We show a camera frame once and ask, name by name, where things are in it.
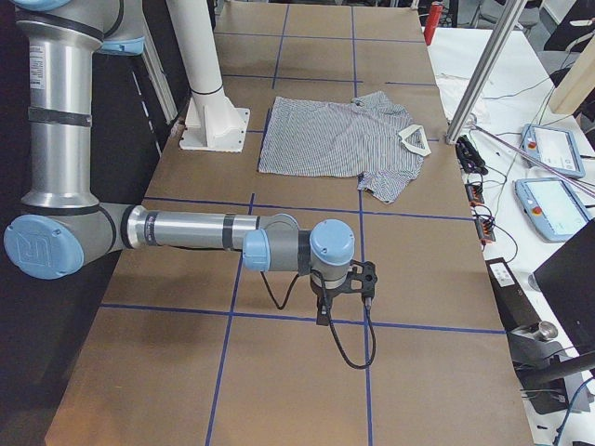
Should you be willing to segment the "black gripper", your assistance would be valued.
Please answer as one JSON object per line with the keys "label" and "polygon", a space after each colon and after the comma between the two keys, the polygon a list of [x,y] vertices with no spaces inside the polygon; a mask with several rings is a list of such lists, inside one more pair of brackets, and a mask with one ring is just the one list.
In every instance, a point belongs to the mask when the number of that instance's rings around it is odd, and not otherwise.
{"label": "black gripper", "polygon": [[329,289],[326,286],[322,286],[315,280],[310,280],[312,291],[317,297],[317,316],[316,324],[322,326],[330,325],[329,312],[332,308],[333,300],[336,296],[342,294],[346,290],[346,285],[341,284],[336,288]]}

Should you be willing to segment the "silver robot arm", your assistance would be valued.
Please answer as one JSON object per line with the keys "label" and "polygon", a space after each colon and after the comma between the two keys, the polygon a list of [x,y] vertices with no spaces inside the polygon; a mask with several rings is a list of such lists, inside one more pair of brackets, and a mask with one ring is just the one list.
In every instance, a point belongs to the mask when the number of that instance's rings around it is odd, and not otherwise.
{"label": "silver robot arm", "polygon": [[8,257],[30,276],[56,280],[126,248],[235,251],[249,269],[308,277],[317,322],[330,324],[334,298],[351,293],[358,277],[353,232],[344,222],[302,230],[285,214],[153,211],[92,194],[92,57],[140,54],[141,18],[139,1],[16,3],[17,25],[29,40],[33,177],[23,214],[4,233]]}

